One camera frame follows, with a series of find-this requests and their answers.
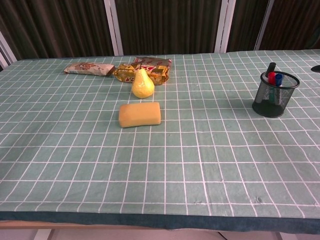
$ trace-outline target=blue marker cap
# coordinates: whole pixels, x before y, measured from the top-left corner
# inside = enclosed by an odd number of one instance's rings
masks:
[[[284,76],[281,74],[281,73],[277,73],[276,75],[275,75],[275,85],[277,86],[277,87],[279,87],[279,86],[281,86],[281,84],[282,84],[282,78],[283,78]]]

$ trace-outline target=gold wrapper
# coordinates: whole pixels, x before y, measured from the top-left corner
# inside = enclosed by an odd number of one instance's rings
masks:
[[[171,59],[136,57],[133,63],[119,65],[113,75],[121,82],[132,83],[135,80],[136,71],[145,69],[154,85],[161,85],[169,78],[171,64]]]
[[[64,69],[66,74],[87,74],[96,76],[109,76],[115,70],[115,66],[106,63],[76,62]]]

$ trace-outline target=dark curtain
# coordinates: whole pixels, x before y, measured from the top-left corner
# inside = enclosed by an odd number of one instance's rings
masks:
[[[226,51],[254,50],[269,0],[238,0],[235,2]]]
[[[18,60],[114,54],[104,0],[1,0],[0,31]]]
[[[116,0],[125,55],[212,53],[221,0]]]
[[[260,50],[320,48],[320,1],[275,0]]]

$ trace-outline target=pen holder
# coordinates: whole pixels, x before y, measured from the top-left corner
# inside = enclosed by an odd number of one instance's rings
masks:
[[[275,86],[268,83],[265,72],[262,73],[261,82],[252,104],[257,114],[267,118],[277,118],[284,114],[292,93],[300,84],[300,81],[291,74],[281,71],[274,72],[283,75],[282,85]]]

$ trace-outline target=yellow pear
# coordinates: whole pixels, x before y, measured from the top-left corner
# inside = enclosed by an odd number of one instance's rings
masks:
[[[154,82],[150,79],[145,69],[141,68],[135,73],[131,90],[140,99],[150,97],[154,93]]]

